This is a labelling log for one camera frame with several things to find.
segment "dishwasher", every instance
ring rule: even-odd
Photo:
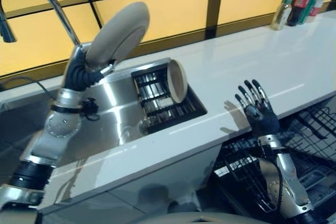
[[[316,210],[336,223],[336,96],[280,120],[278,139],[289,150],[300,182]],[[222,144],[211,181],[236,213],[269,223],[286,223],[266,189],[251,133]]]

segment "dishwasher rack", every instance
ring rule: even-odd
[[[289,150],[298,178],[307,191],[316,190],[320,181],[336,171],[336,113],[316,104],[281,120],[280,124],[282,132],[278,138]],[[260,143],[250,134],[224,143],[214,173],[218,178],[230,173],[264,212],[272,212],[277,208],[268,197],[259,161],[248,151],[257,146]],[[336,190],[329,189],[328,193],[325,199],[335,195]]]
[[[171,98],[167,81],[168,64],[132,73],[133,82],[146,118],[142,131],[151,134],[207,113],[188,85],[185,99],[176,103]]]

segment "black cable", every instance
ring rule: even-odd
[[[53,94],[50,92],[50,91],[48,91],[39,81],[35,81],[34,79],[32,79],[32,78],[30,78],[30,77],[27,77],[27,76],[18,76],[18,77],[13,77],[13,78],[10,78],[10,79],[8,79],[8,80],[6,80],[6,81],[4,81],[4,82],[1,82],[0,83],[0,87],[1,86],[4,86],[4,85],[6,85],[7,83],[9,83],[10,81],[16,81],[16,80],[28,80],[28,81],[30,81],[30,82],[34,82],[34,83],[36,83],[37,85],[39,85],[42,89],[43,89],[43,91],[51,98],[51,99],[53,99],[53,100],[56,100],[56,98],[53,96]]]

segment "faucet spout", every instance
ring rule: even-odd
[[[81,43],[72,28],[67,16],[63,12],[59,2],[57,0],[48,0],[52,7],[54,8],[58,18],[62,22],[65,30],[67,31],[70,39],[72,40],[73,44],[75,46],[81,47]],[[4,10],[2,8],[1,0],[0,0],[0,34],[3,37],[4,42],[15,42],[16,38],[8,24],[6,15],[4,13]]]

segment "kitchen counter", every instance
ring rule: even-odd
[[[166,57],[184,66],[207,114],[57,168],[40,205],[44,212],[62,207],[53,204],[64,198],[60,187],[71,178],[73,204],[249,131],[234,98],[246,79],[260,82],[280,118],[336,94],[336,13],[281,31],[259,27],[137,57],[117,69]],[[56,87],[60,80],[43,83]],[[34,85],[26,85],[0,93],[0,101],[34,92]]]

